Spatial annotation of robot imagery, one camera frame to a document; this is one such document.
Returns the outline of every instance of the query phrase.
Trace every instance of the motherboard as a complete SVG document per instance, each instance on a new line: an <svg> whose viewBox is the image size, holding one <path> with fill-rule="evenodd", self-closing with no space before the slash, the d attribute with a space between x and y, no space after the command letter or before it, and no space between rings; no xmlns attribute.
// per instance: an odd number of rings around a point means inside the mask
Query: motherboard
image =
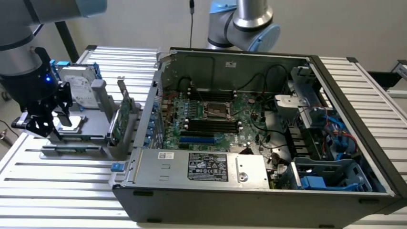
<svg viewBox="0 0 407 229"><path fill-rule="evenodd" d="M171 92L162 104L165 149L218 151L271 157L275 147L267 129L265 100L259 94Z"/></svg>

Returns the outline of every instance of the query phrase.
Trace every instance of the circuit board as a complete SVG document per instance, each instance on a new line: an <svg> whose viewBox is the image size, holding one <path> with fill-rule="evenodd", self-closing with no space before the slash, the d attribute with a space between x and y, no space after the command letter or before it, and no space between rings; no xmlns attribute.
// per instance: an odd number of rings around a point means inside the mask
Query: circuit board
<svg viewBox="0 0 407 229"><path fill-rule="evenodd" d="M258 155L270 157L270 150L259 147L257 135L263 139L266 132L253 125L266 128L266 122L261 121L262 108L257 106L257 95L238 94L231 102L197 101L187 98L183 93L178 96L167 96L163 100L165 110L165 149L201 150L241 153L247 147ZM222 120L229 123L242 123L242 129L235 133L214 131L215 141L209 143L183 144L181 138L186 132L186 119L193 121Z"/></svg>
<svg viewBox="0 0 407 229"><path fill-rule="evenodd" d="M131 109L132 109L132 101L127 94L127 96L123 97L120 108L115 114L112 127L108 132L108 140L112 145L118 145L118 143L122 141L124 137Z"/></svg>

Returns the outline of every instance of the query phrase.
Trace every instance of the white wall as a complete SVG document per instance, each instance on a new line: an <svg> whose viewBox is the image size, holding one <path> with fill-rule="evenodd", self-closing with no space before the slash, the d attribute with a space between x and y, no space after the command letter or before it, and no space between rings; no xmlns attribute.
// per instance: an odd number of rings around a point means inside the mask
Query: white wall
<svg viewBox="0 0 407 229"><path fill-rule="evenodd" d="M206 46L210 2L195 1L193 46L197 48ZM407 0L270 0L270 4L275 22L282 25L274 52L353 56L367 69L383 71L397 59L407 59ZM88 44L187 47L189 1L108 0L104 15L71 20L68 26L79 52ZM47 39L50 48L60 42L55 33L42 39ZM55 53L56 58L67 56L60 51Z"/></svg>

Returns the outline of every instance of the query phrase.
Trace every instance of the aluminum extrusion table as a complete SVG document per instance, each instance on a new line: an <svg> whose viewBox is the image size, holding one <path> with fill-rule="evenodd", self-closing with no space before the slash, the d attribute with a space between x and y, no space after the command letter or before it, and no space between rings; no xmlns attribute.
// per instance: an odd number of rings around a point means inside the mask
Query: aluminum extrusion table
<svg viewBox="0 0 407 229"><path fill-rule="evenodd" d="M156 52L155 49L98 47L84 52L79 62L99 63L108 83L107 91L115 100L122 99L116 77L126 76L131 96L144 105L156 70ZM389 125L401 125L405 122L394 111L398 110L397 105L381 94L374 86L375 82L358 64L350 63L346 58L322 60L407 180L407 130L395 128L394 131L386 131ZM378 113L383 113L390 119L379 120L375 116ZM395 142L387 143L385 138L394 138ZM46 139L22 134L0 161L0 228L237 228L132 222L108 184L112 161L40 159L40 148L46 142ZM122 179L123 174L118 174L116 181L120 182ZM367 216L347 227L406 228L407 208L389 216Z"/></svg>

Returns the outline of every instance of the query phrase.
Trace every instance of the green circuit board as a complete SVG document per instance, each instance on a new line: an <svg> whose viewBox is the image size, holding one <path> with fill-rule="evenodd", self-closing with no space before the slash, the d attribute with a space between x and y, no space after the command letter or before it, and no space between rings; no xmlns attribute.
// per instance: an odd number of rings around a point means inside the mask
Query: green circuit board
<svg viewBox="0 0 407 229"><path fill-rule="evenodd" d="M194 101L190 100L182 94L165 101L167 103L167 114L165 117L165 149L179 149L179 138L181 132L186 131L185 129L185 120L190 118L191 120L225 120L226 122L242 122L243 130L238 133L217 133L215 132L215 144L190 144L190 150L202 150L202 151L218 151L218 152L230 152L231 148L245 147L247 143L255 146L255 137L258 134L266 134L263 131L258 130L251 123L251 114L253 111L257 115L261 114L261 106L251 104L257 99L255 95L251 94L239 94L238 97L230 102L230 114L231 118L226 120L225 117L218 117L217 115L205 116L205 103L211 103L215 107L225 107L225 103L211 102L211 101ZM257 125L261 128L266 128L265 122L257 122Z"/></svg>

